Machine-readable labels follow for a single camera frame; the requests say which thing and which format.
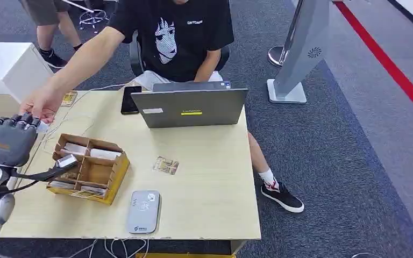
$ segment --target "black smartphone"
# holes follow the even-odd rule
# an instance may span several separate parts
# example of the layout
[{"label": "black smartphone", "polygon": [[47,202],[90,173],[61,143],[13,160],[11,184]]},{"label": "black smartphone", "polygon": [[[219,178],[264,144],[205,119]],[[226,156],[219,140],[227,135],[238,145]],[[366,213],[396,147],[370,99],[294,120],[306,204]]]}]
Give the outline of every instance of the black smartphone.
[{"label": "black smartphone", "polygon": [[141,92],[141,86],[124,88],[123,103],[121,105],[121,114],[138,114],[138,108],[132,99],[131,93]]}]

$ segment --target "floor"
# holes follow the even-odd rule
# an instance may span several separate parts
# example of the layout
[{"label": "floor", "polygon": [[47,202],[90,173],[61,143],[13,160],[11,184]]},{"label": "floor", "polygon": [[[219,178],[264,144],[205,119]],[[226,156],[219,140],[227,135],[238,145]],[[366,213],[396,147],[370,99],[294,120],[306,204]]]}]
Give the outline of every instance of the floor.
[{"label": "floor", "polygon": [[[229,0],[236,41],[221,71],[250,88],[248,126],[276,176],[301,198],[302,214],[290,214],[257,194],[262,240],[239,257],[413,257],[413,103],[338,10],[330,8],[330,51],[303,81],[306,105],[268,101],[266,79],[276,75],[266,54],[283,43],[294,12],[291,0]],[[346,3],[413,82],[413,25],[387,0]],[[108,4],[107,10],[114,6]],[[34,27],[19,3],[0,0],[0,41],[35,41]],[[71,13],[77,19],[78,12]],[[90,29],[80,32],[87,40]],[[68,58],[61,35],[55,50]],[[126,45],[79,89],[133,78]],[[255,179],[256,189],[260,180]],[[89,240],[2,239],[12,257],[68,256]],[[164,243],[151,251],[163,250]],[[222,253],[224,243],[176,243],[179,252]],[[93,257],[104,256],[103,247]]]}]

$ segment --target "cardboard organizer box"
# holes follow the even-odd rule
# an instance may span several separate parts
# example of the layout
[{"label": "cardboard organizer box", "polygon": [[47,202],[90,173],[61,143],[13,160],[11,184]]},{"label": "cardboard organizer box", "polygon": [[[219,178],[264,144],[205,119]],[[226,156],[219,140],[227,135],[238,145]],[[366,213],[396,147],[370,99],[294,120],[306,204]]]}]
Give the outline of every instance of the cardboard organizer box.
[{"label": "cardboard organizer box", "polygon": [[[65,189],[53,187],[49,184],[47,189],[55,194],[71,195],[111,205],[130,165],[126,153],[116,144],[110,142],[62,134],[53,152],[53,160],[56,161],[69,155],[69,153],[61,151],[68,142],[86,147],[86,153],[85,155],[74,154],[78,160],[77,166],[64,175],[55,178],[54,181],[73,184],[74,188]],[[119,152],[121,155],[116,157],[115,160],[100,159],[90,156],[92,149]],[[105,193],[104,195],[92,195],[87,191],[82,191],[83,186],[104,189]]]}]

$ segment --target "black t-shirt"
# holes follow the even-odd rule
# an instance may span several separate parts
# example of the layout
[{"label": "black t-shirt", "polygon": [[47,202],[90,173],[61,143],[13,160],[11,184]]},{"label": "black t-shirt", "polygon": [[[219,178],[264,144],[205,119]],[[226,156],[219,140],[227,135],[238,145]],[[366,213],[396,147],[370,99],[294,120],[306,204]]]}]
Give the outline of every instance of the black t-shirt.
[{"label": "black t-shirt", "polygon": [[177,82],[192,81],[207,50],[234,40],[228,0],[120,0],[108,26],[124,43],[138,30],[146,68]]}]

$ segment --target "khaki shorts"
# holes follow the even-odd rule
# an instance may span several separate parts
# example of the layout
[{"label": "khaki shorts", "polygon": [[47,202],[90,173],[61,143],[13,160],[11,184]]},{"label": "khaki shorts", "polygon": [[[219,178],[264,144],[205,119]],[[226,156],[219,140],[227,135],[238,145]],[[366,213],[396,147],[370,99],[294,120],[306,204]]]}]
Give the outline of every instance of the khaki shorts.
[{"label": "khaki shorts", "polygon": [[58,12],[66,12],[70,5],[61,0],[19,0],[37,26],[58,24]]}]

